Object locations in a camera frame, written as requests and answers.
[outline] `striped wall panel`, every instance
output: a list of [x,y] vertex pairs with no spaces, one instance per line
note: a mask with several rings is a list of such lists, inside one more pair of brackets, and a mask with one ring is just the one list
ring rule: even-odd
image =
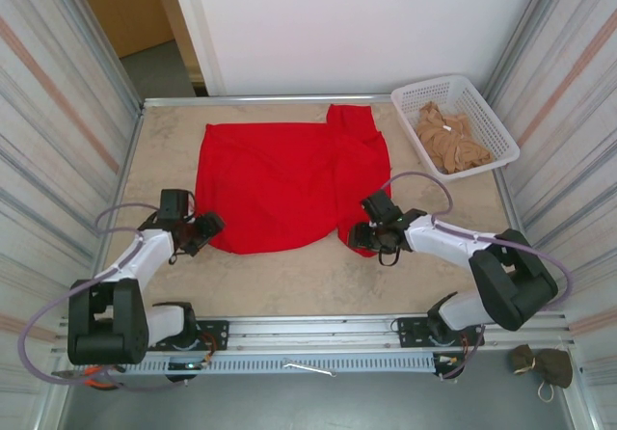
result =
[[617,428],[617,0],[552,0],[493,106],[533,245],[575,272],[563,305],[605,428]]
[[[83,0],[0,0],[0,428],[24,428],[41,383],[25,321],[87,278],[93,220],[114,199],[140,113]],[[45,364],[59,307],[31,332]]]

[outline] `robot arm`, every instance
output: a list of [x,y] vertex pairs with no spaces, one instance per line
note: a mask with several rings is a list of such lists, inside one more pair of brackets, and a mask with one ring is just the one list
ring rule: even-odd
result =
[[[384,191],[362,201],[362,208],[370,223],[352,228],[350,247],[378,253],[382,264],[382,255],[395,255],[395,264],[401,251],[425,252],[473,274],[475,290],[450,294],[429,310],[436,335],[494,322],[516,331],[557,294],[554,279],[537,256],[477,240],[490,237],[528,246],[518,231],[495,235],[439,222],[436,228],[431,215],[416,209],[402,213]],[[469,234],[475,239],[463,237]]]
[[[198,217],[189,214],[188,191],[161,191],[159,210],[139,227],[142,236],[135,237],[129,248],[101,274],[111,268],[117,272],[70,298],[67,343],[70,361],[73,364],[139,363],[148,347],[164,338],[179,347],[191,345],[197,336],[191,305],[159,304],[146,311],[142,295],[162,264],[166,261],[174,264],[178,252],[196,255],[223,227],[223,221],[215,213]],[[139,251],[121,267],[121,262],[140,243]],[[74,286],[83,282],[77,281]],[[106,313],[110,307],[113,308],[111,317]]]

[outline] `laundry basket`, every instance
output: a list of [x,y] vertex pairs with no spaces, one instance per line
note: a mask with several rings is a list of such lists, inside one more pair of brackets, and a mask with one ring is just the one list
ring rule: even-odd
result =
[[[493,168],[502,167],[519,158],[519,147],[505,129],[495,112],[489,107],[469,79],[460,75],[443,76],[422,81],[394,90],[392,102],[399,115],[399,121],[412,142],[420,159],[441,181],[452,181],[461,177],[477,175]],[[447,175],[440,171],[426,153],[416,135],[420,109],[427,102],[435,102],[444,115],[466,114],[469,117],[473,140],[487,148],[495,159],[492,163]]]

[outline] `brown cloth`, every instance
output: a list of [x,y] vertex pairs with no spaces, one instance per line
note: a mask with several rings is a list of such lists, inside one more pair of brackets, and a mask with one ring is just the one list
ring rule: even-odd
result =
[[572,363],[565,351],[547,349],[533,355],[529,345],[517,346],[510,353],[515,374],[525,374],[535,370],[547,384],[557,385],[566,389],[572,383]]
[[442,115],[435,102],[420,109],[416,133],[435,166],[449,175],[493,161],[493,155],[472,139],[468,116]]

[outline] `wooden table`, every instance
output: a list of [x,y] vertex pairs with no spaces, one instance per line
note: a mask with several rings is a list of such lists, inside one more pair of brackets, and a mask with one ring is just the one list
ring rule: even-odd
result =
[[[373,117],[388,143],[392,174],[424,171],[391,104],[372,104]],[[208,123],[325,122],[327,104],[149,107],[138,140],[124,202],[158,204],[164,188],[195,189],[201,140]],[[493,174],[448,185],[455,201],[448,222],[488,232],[507,228]],[[403,210],[444,209],[442,191],[430,181],[395,181],[393,200]],[[148,210],[119,214],[119,226],[140,225]],[[108,262],[130,243],[114,236]],[[146,302],[189,301],[198,316],[336,315],[420,312],[454,290],[473,287],[470,273],[431,255],[403,254],[391,268],[363,258],[336,237],[302,249],[262,255],[232,255],[206,247],[161,267],[148,286]]]

